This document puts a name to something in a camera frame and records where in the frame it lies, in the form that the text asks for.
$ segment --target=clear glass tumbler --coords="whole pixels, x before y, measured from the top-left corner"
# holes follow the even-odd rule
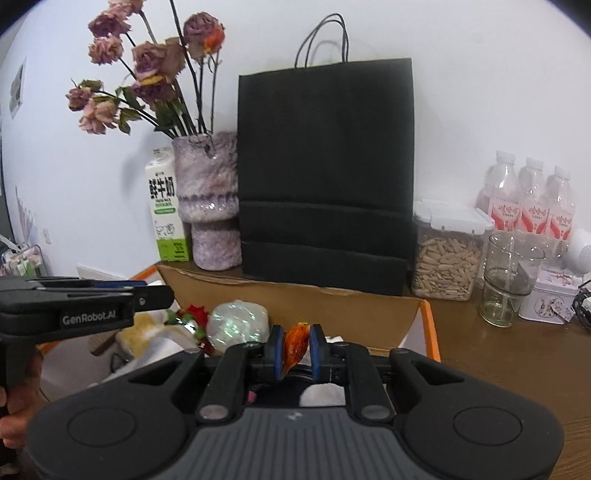
[[[489,238],[484,295],[479,313],[497,327],[513,325],[513,315],[534,289],[544,251],[527,236],[497,232]]]

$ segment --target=black shopping bag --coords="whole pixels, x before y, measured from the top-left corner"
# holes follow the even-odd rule
[[[296,59],[296,68],[240,78],[244,272],[372,291],[383,283],[380,293],[396,293],[400,272],[390,279],[387,259],[396,258],[404,270],[414,244],[412,64],[348,62],[345,22],[336,14],[309,35],[306,62],[318,30],[330,22],[343,27],[342,63],[297,68]],[[339,273],[325,278],[318,268],[306,269],[306,262],[323,269],[339,264],[333,269]],[[343,262],[356,267],[347,269]],[[372,281],[353,278],[378,271],[380,278]]]

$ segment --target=bottle label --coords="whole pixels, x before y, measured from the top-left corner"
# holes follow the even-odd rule
[[[525,199],[517,229],[529,233],[544,233],[550,209],[534,199]]]
[[[495,221],[495,228],[512,232],[517,227],[521,214],[521,207],[516,203],[507,202],[499,198],[491,198],[488,215]]]
[[[573,215],[566,210],[557,209],[550,212],[550,221],[546,233],[550,238],[568,240],[573,226]]]

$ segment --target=white round device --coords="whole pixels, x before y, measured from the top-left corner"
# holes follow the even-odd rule
[[[578,275],[591,271],[591,233],[582,228],[573,230],[569,237],[569,248],[564,255],[568,269]]]

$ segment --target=milk carton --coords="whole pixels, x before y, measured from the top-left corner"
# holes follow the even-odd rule
[[[186,262],[190,248],[183,221],[178,216],[173,149],[157,148],[154,157],[146,165],[145,173],[158,252],[162,260]]]

